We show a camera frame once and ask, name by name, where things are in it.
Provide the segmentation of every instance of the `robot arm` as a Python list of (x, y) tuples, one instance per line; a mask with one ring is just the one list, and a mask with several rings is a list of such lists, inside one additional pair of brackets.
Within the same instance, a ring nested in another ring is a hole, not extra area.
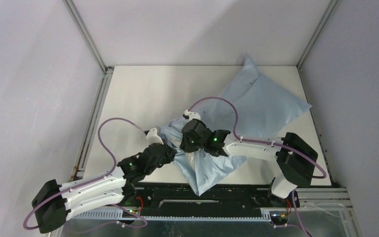
[(316, 161), (317, 152), (298, 135), (287, 133), (285, 137), (269, 142), (258, 142), (243, 137), (238, 140), (228, 130), (208, 129), (198, 113), (185, 111), (184, 118), (189, 120), (182, 130), (180, 148), (184, 152), (203, 149), (214, 157), (246, 156), (277, 162), (282, 172), (271, 183), (270, 193), (278, 198), (287, 198), (297, 186), (310, 186), (314, 166), (298, 154), (281, 147), (283, 145), (294, 148)]
[(149, 146), (134, 156), (120, 161), (110, 173), (106, 171), (94, 177), (63, 183), (56, 180), (45, 183), (34, 198), (36, 207), (48, 197), (69, 190), (43, 205), (36, 212), (36, 219), (41, 233), (53, 231), (76, 215), (109, 204), (124, 204), (135, 198), (134, 183), (150, 175), (156, 168), (174, 160), (176, 150), (167, 146), (159, 136), (158, 127), (147, 131)]

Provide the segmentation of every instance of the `grey wall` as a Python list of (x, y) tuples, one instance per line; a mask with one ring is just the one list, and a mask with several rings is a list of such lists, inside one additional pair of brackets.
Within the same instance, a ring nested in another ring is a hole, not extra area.
[(296, 65), (330, 0), (77, 0), (104, 62)]
[(379, 236), (379, 1), (341, 1), (303, 69), (330, 169)]
[(41, 236), (22, 222), (72, 174), (100, 78), (62, 1), (0, 0), (0, 237)]

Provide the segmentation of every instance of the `light blue cloth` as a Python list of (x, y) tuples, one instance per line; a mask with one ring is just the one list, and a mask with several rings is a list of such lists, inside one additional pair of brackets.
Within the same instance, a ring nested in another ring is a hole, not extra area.
[[(220, 97), (229, 100), (237, 109), (237, 134), (251, 138), (274, 137), (283, 126), (311, 107), (261, 74), (250, 58)], [(233, 109), (223, 101), (209, 100), (192, 111), (199, 113), (201, 120), (212, 131), (233, 130)], [(187, 156), (179, 149), (182, 128), (187, 122), (184, 118), (174, 119), (161, 128), (161, 134), (168, 145), (178, 151), (174, 164), (182, 170), (195, 194), (201, 195), (237, 169), (247, 157), (211, 157), (204, 151), (198, 151), (194, 153), (193, 169)]]

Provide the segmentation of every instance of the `cable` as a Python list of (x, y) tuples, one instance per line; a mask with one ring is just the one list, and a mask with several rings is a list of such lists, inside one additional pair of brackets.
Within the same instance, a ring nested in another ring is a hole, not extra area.
[(290, 201), (288, 201), (288, 199), (286, 199), (287, 201), (287, 215), (290, 215), (291, 214), (291, 203)]
[(84, 182), (82, 184), (78, 184), (78, 185), (75, 185), (75, 186), (72, 186), (68, 189), (65, 189), (65, 190), (62, 190), (56, 194), (53, 194), (52, 196), (48, 197), (46, 200), (42, 201), (40, 204), (38, 204), (36, 207), (33, 208), (32, 211), (30, 211), (30, 213), (28, 213), (27, 217), (25, 218), (24, 220), (24, 223), (23, 223), (23, 227), (24, 229), (26, 230), (35, 230), (38, 228), (38, 226), (33, 226), (33, 227), (30, 227), (30, 226), (27, 226), (27, 222), (28, 220), (31, 218), (31, 216), (38, 210), (40, 209), (42, 206), (44, 206), (46, 203), (48, 203), (49, 201), (53, 200), (54, 198), (68, 192), (69, 190), (73, 190), (73, 189), (77, 189), (77, 188), (80, 188), (80, 187), (83, 187), (85, 185), (88, 185), (88, 184), (91, 184), (93, 182), (96, 182), (96, 181), (99, 181), (101, 179), (103, 179), (105, 176), (109, 176), (116, 168), (116, 165), (117, 165), (117, 160), (115, 159), (115, 156), (114, 154), (108, 149), (108, 147), (104, 144), (104, 142), (102, 141), (101, 139), (101, 129), (102, 127), (109, 121), (112, 121), (112, 120), (122, 120), (122, 121), (125, 121), (125, 122), (128, 122), (130, 123), (131, 125), (135, 126), (137, 129), (139, 129), (140, 131), (142, 132), (145, 132), (141, 127), (139, 127), (137, 124), (133, 123), (132, 121), (128, 120), (128, 119), (125, 119), (125, 118), (109, 118), (107, 120), (105, 120), (99, 127), (98, 129), (98, 140), (99, 142), (101, 143), (101, 146), (108, 152), (108, 154), (110, 154), (111, 158), (113, 159), (113, 166), (111, 168), (111, 170), (108, 171), (107, 174), (101, 176), (101, 177), (97, 177), (95, 179), (92, 179), (92, 180), (89, 180), (87, 182)]
[(84, 233), (92, 232), (92, 231), (94, 231), (94, 230), (96, 230), (96, 229), (98, 229), (100, 227), (103, 227), (103, 226), (106, 226), (106, 225), (109, 225), (109, 224), (121, 224), (121, 226), (123, 228), (126, 227), (126, 226), (127, 227), (131, 227), (131, 228), (143, 228), (143, 227), (145, 227), (145, 226), (148, 225), (148, 221), (145, 218), (143, 218), (143, 217), (141, 217), (141, 216), (139, 216), (139, 215), (137, 215), (137, 214), (135, 214), (133, 212), (130, 212), (130, 211), (126, 210), (125, 208), (123, 208), (123, 207), (121, 207), (121, 206), (119, 206), (117, 204), (111, 204), (111, 206), (115, 206), (115, 207), (121, 209), (123, 212), (126, 212), (126, 213), (128, 213), (128, 214), (130, 214), (132, 216), (137, 217), (138, 219), (142, 220), (144, 222), (144, 224), (141, 225), (141, 226), (133, 226), (133, 225), (129, 225), (129, 224), (123, 223), (121, 221), (108, 221), (108, 222), (104, 222), (104, 223), (102, 223), (102, 224), (100, 224), (100, 225), (98, 225), (98, 226), (96, 226), (94, 228), (91, 228), (89, 230), (86, 230), (86, 231), (74, 231), (74, 230), (70, 229), (69, 227), (68, 227), (68, 231), (71, 232), (71, 233), (74, 233), (74, 234), (84, 234)]
[[(241, 138), (239, 135), (237, 135), (236, 133), (236, 126), (237, 126), (237, 122), (239, 120), (239, 115), (237, 113), (237, 110), (236, 110), (236, 107), (228, 100), (224, 99), (224, 98), (221, 98), (221, 97), (216, 97), (216, 96), (210, 96), (210, 97), (205, 97), (203, 99), (200, 99), (198, 100), (197, 102), (195, 102), (189, 109), (188, 111), (191, 111), (196, 105), (198, 105), (199, 103), (201, 103), (202, 101), (205, 101), (205, 100), (210, 100), (210, 99), (216, 99), (216, 100), (221, 100), (221, 101), (224, 101), (226, 102), (228, 105), (230, 105), (232, 107), (232, 109), (234, 110), (234, 114), (235, 114), (235, 120), (234, 120), (234, 125), (233, 125), (233, 135), (234, 137), (238, 140), (238, 141), (241, 141)], [(327, 173), (325, 172), (325, 170), (319, 166), (315, 161), (313, 161), (312, 159), (310, 159), (308, 156), (306, 156), (305, 154), (303, 154), (302, 152), (298, 151), (297, 149), (294, 149), (294, 148), (291, 148), (289, 146), (286, 146), (286, 145), (283, 145), (283, 144), (279, 144), (279, 143), (274, 143), (272, 144), (272, 142), (270, 141), (262, 141), (262, 140), (253, 140), (253, 139), (243, 139), (243, 141), (245, 142), (253, 142), (253, 143), (259, 143), (259, 144), (265, 144), (267, 146), (270, 146), (270, 145), (274, 145), (274, 146), (278, 146), (278, 147), (281, 147), (281, 148), (285, 148), (289, 151), (292, 151), (296, 154), (298, 154), (299, 156), (303, 157), (304, 159), (306, 159), (307, 161), (309, 161), (310, 163), (312, 163), (317, 169), (320, 170), (320, 172), (322, 172), (322, 176), (313, 176), (313, 178), (315, 179), (324, 179), (327, 177)], [(294, 204), (294, 210), (296, 212), (296, 215), (297, 215), (297, 218), (299, 220), (299, 223), (300, 223), (300, 227), (299, 226), (296, 226), (296, 225), (289, 225), (289, 226), (294, 226), (294, 227), (297, 227), (297, 228), (300, 228), (303, 230), (303, 232), (306, 234), (306, 236), (310, 236), (311, 235), (306, 231), (306, 229), (304, 228), (304, 225), (300, 219), (300, 215), (299, 213), (297, 212), (297, 207), (296, 207), (296, 203), (295, 203), (295, 197), (294, 197), (294, 191), (291, 192), (291, 195), (292, 195), (292, 199), (293, 199), (293, 204)]]
[(293, 200), (294, 211), (296, 212), (297, 219), (299, 220), (299, 223), (300, 223), (300, 227), (301, 227), (301, 229), (303, 230), (303, 232), (304, 232), (304, 234), (305, 234), (306, 236), (307, 236), (307, 235), (310, 236), (310, 234), (309, 234), (309, 233), (306, 231), (306, 229), (304, 228), (303, 222), (302, 222), (302, 220), (301, 220), (301, 218), (300, 218), (300, 214), (299, 214), (299, 212), (297, 211), (296, 197), (294, 196), (294, 190), (291, 192), (291, 199)]
[(141, 196), (137, 196), (136, 199), (140, 200), (140, 204), (141, 204), (140, 209), (138, 209), (137, 211), (143, 210), (143, 199), (142, 199), (142, 197)]
[[(210, 99), (216, 99), (216, 100), (224, 101), (224, 102), (226, 102), (228, 105), (230, 105), (232, 107), (232, 109), (234, 110), (235, 117), (236, 117), (235, 120), (234, 120), (234, 125), (233, 125), (233, 135), (234, 135), (234, 137), (237, 140), (240, 141), (241, 139), (240, 139), (239, 135), (237, 135), (237, 133), (236, 133), (236, 126), (237, 126), (237, 122), (239, 120), (239, 115), (237, 113), (237, 110), (236, 110), (235, 106), (230, 101), (228, 101), (227, 99), (224, 99), (224, 98), (221, 98), (221, 97), (216, 97), (216, 96), (205, 97), (205, 98), (203, 98), (203, 99), (198, 100), (197, 102), (195, 102), (188, 109), (188, 111), (191, 111), (196, 105), (198, 105), (202, 101), (210, 100)], [(322, 176), (313, 176), (313, 178), (315, 178), (315, 179), (324, 179), (324, 178), (327, 177), (327, 174), (326, 174), (325, 170), (321, 166), (319, 166), (315, 161), (313, 161), (312, 159), (310, 159), (308, 156), (306, 156), (302, 152), (298, 151), (297, 149), (294, 149), (294, 148), (291, 148), (289, 146), (286, 146), (286, 145), (283, 145), (283, 144), (279, 144), (279, 143), (272, 144), (272, 142), (270, 142), (270, 141), (253, 140), (253, 139), (243, 139), (243, 141), (245, 141), (245, 142), (259, 143), (259, 144), (265, 144), (267, 146), (274, 145), (274, 146), (278, 146), (278, 147), (281, 147), (281, 148), (285, 148), (285, 149), (287, 149), (289, 151), (292, 151), (292, 152), (296, 153), (297, 155), (303, 157), (304, 159), (306, 159), (307, 161), (309, 161), (310, 163), (312, 163), (317, 169), (319, 169), (320, 172), (322, 172)]]
[[(298, 228), (298, 229), (300, 229), (301, 230), (301, 227), (299, 227), (299, 226), (296, 226), (296, 225), (292, 225), (292, 224), (287, 224), (287, 225), (275, 225), (274, 223), (272, 223), (272, 222), (268, 222), (270, 225), (272, 225), (274, 228), (283, 228), (283, 227), (296, 227), (296, 228)], [(313, 237), (308, 231), (306, 231), (307, 232), (307, 235), (309, 236), (309, 237)]]

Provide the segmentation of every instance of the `white table surface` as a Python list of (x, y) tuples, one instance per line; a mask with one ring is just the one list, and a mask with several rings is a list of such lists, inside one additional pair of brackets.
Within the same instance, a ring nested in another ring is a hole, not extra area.
[[(305, 100), (302, 83), (294, 66), (259, 66), (259, 70), (280, 86)], [(116, 66), (100, 114), (98, 126), (111, 117), (123, 117), (143, 129), (162, 126), (183, 114), (195, 101), (217, 96), (234, 79), (241, 66)], [(318, 153), (317, 163), (326, 171), (310, 112), (286, 125), (277, 136), (294, 132)], [(147, 147), (144, 134), (122, 121), (107, 123), (101, 136), (117, 161)], [(85, 177), (108, 170), (113, 165), (98, 139), (91, 142)], [(269, 184), (280, 173), (276, 163), (248, 159), (220, 184)], [(314, 175), (320, 175), (315, 169)], [(180, 169), (167, 164), (146, 176), (144, 182), (187, 183)], [(331, 185), (329, 177), (313, 179), (312, 185)]]

